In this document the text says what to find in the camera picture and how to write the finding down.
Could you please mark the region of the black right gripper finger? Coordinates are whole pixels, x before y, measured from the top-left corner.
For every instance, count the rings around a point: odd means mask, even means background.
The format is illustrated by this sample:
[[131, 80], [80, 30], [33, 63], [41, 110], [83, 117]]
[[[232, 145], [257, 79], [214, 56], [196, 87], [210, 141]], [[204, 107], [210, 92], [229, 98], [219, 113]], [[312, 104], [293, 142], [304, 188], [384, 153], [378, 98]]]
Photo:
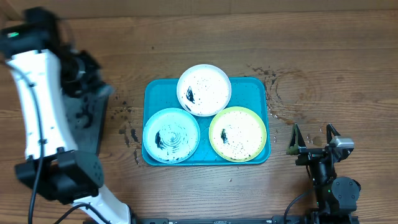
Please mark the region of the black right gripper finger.
[[292, 136], [289, 143], [289, 146], [286, 150], [287, 155], [299, 155], [307, 149], [305, 145], [305, 141], [300, 132], [299, 126], [297, 123], [293, 124], [292, 127]]
[[340, 133], [329, 123], [326, 126], [326, 143], [330, 146], [335, 144], [336, 140], [340, 137]]

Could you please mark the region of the yellow rimmed plate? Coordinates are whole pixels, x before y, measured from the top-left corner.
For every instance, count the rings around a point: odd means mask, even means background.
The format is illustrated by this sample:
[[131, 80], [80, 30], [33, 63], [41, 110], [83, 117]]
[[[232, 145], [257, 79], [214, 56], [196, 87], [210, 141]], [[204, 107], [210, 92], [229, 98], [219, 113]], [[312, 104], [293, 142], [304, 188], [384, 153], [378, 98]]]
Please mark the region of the yellow rimmed plate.
[[217, 155], [230, 162], [247, 162], [266, 146], [267, 128], [254, 111], [233, 106], [212, 119], [208, 136]]

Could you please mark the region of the white plate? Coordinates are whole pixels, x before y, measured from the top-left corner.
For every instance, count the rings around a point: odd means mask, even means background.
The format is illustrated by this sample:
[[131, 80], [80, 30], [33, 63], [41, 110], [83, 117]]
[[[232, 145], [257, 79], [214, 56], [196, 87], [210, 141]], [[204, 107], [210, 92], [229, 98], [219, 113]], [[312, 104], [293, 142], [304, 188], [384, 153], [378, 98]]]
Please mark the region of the white plate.
[[199, 64], [188, 68], [177, 82], [177, 99], [182, 108], [195, 116], [213, 116], [226, 108], [232, 86], [222, 69]]

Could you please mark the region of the light blue plate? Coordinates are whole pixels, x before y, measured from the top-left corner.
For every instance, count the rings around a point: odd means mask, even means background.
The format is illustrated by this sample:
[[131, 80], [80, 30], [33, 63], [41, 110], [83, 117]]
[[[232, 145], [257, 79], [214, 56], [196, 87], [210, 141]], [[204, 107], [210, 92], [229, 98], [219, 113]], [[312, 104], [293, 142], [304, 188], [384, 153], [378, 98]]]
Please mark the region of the light blue plate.
[[196, 119], [179, 108], [156, 112], [146, 122], [142, 134], [144, 149], [161, 164], [176, 164], [193, 155], [200, 143]]

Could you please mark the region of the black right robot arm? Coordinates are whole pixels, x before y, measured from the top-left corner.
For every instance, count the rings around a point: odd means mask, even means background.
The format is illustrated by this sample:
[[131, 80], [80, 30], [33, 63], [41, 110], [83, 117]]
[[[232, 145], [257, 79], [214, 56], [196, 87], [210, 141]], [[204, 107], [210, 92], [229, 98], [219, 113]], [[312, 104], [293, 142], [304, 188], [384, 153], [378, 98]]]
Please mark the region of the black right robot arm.
[[[354, 141], [341, 136], [332, 124], [326, 126], [326, 145], [323, 148], [308, 148], [297, 123], [293, 125], [292, 137], [286, 154], [297, 156], [295, 164], [306, 167], [313, 188], [299, 195], [285, 209], [284, 223], [358, 223], [352, 216], [357, 210], [361, 185], [349, 177], [338, 177], [335, 164], [348, 158], [354, 150]], [[314, 193], [317, 208], [305, 215], [288, 217], [291, 207]]]

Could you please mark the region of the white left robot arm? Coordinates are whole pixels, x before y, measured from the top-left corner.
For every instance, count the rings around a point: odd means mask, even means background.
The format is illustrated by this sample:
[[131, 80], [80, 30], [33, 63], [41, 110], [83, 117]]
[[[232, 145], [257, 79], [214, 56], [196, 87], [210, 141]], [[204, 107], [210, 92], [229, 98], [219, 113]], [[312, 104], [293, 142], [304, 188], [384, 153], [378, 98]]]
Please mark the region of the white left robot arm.
[[113, 88], [88, 52], [62, 41], [59, 20], [34, 7], [21, 25], [1, 31], [25, 125], [25, 161], [16, 176], [33, 197], [81, 209], [93, 223], [134, 223], [130, 206], [105, 186], [98, 157]]

